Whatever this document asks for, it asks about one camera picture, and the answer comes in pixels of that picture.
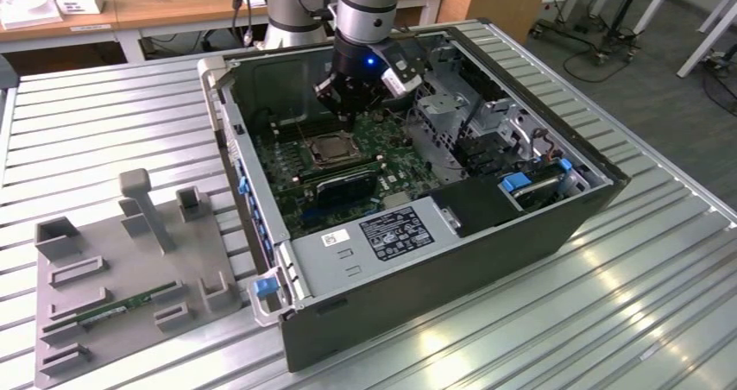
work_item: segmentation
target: blue tab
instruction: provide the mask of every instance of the blue tab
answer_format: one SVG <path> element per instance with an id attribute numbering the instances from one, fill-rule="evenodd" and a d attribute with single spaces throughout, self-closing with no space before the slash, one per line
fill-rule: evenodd
<path id="1" fill-rule="evenodd" d="M 558 164 L 561 165 L 566 173 L 571 171 L 571 168 L 574 168 L 574 165 L 571 164 L 569 159 L 561 159 L 561 162 Z"/>
<path id="2" fill-rule="evenodd" d="M 246 176 L 240 177 L 239 182 L 239 193 L 246 194 L 251 192 L 251 188 L 248 187 L 248 180 L 246 179 Z"/>
<path id="3" fill-rule="evenodd" d="M 527 179 L 527 176 L 525 176 L 525 173 L 514 173 L 505 177 L 502 180 L 502 187 L 505 187 L 505 190 L 507 192 L 513 192 L 521 187 L 527 186 L 531 183 L 530 179 Z"/>
<path id="4" fill-rule="evenodd" d="M 276 291 L 279 291 L 279 281 L 276 280 L 276 277 L 272 276 L 271 278 L 266 278 L 264 280 L 258 280 L 254 283 L 255 286 L 255 295 L 258 298 L 263 298 L 267 295 L 271 295 Z"/>

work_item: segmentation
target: aluminum profile table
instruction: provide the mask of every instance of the aluminum profile table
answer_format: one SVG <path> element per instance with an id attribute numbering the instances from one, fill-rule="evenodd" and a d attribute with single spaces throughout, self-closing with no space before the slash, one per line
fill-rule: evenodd
<path id="1" fill-rule="evenodd" d="M 733 211 L 494 27 L 457 25 L 633 176 L 545 261 L 296 374 L 251 309 L 59 388 L 721 388 L 737 386 Z M 0 138 L 0 387 L 32 387 L 31 230 L 117 213 L 115 178 L 155 202 L 214 199 L 239 285 L 255 274 L 196 81 L 196 57 L 27 77 Z"/>

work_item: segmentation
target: wooden desk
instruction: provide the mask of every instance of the wooden desk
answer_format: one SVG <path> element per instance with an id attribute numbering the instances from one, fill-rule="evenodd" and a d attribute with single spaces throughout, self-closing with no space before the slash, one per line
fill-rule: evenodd
<path id="1" fill-rule="evenodd" d="M 145 60 L 139 40 L 156 35 L 171 35 L 232 24 L 231 0 L 115 0 L 117 5 L 117 41 L 128 62 Z M 435 23 L 439 0 L 399 0 L 398 7 L 423 8 L 420 25 Z M 254 8 L 254 24 L 268 23 L 264 6 Z M 238 26 L 247 25 L 246 5 L 239 11 Z"/>
<path id="2" fill-rule="evenodd" d="M 113 0 L 104 0 L 99 15 L 63 15 L 63 22 L 29 28 L 4 30 L 0 27 L 0 53 L 115 41 L 115 4 Z"/>
<path id="3" fill-rule="evenodd" d="M 439 1 L 399 0 L 398 7 L 422 8 L 419 24 L 426 25 L 437 21 Z M 0 53 L 117 41 L 128 62 L 141 62 L 145 56 L 140 39 L 228 28 L 232 18 L 230 6 L 231 0 L 105 0 L 103 15 L 64 16 L 64 22 L 0 32 Z M 254 7 L 252 18 L 254 24 L 268 22 L 264 6 Z M 69 31 L 71 27 L 89 24 L 109 24 L 111 27 L 85 34 Z M 236 24 L 247 25 L 246 5 L 239 11 Z"/>
<path id="4" fill-rule="evenodd" d="M 439 22 L 487 18 L 511 38 L 525 44 L 541 12 L 542 0 L 443 0 Z"/>

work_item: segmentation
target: white sticker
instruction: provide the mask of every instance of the white sticker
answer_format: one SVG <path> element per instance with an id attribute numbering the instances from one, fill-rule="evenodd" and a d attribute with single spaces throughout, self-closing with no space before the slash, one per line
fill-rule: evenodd
<path id="1" fill-rule="evenodd" d="M 87 25 L 87 26 L 72 26 L 69 30 L 72 32 L 83 32 L 85 30 L 103 30 L 109 29 L 112 26 L 109 24 L 105 25 Z"/>
<path id="2" fill-rule="evenodd" d="M 344 242 L 350 239 L 350 236 L 347 235 L 347 230 L 340 229 L 335 232 L 328 233 L 327 235 L 322 235 L 322 239 L 322 243 L 324 243 L 324 246 L 327 247 Z"/>

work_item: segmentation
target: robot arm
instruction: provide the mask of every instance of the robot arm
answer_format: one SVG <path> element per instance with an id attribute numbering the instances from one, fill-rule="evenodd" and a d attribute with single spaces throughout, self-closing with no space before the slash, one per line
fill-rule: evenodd
<path id="1" fill-rule="evenodd" d="M 304 1 L 270 0 L 270 31 L 319 28 Z M 347 129 L 358 113 L 376 108 L 390 95 L 403 97 L 422 83 L 422 63 L 407 58 L 390 38 L 396 5 L 398 0 L 338 0 L 331 72 L 314 90 Z"/>

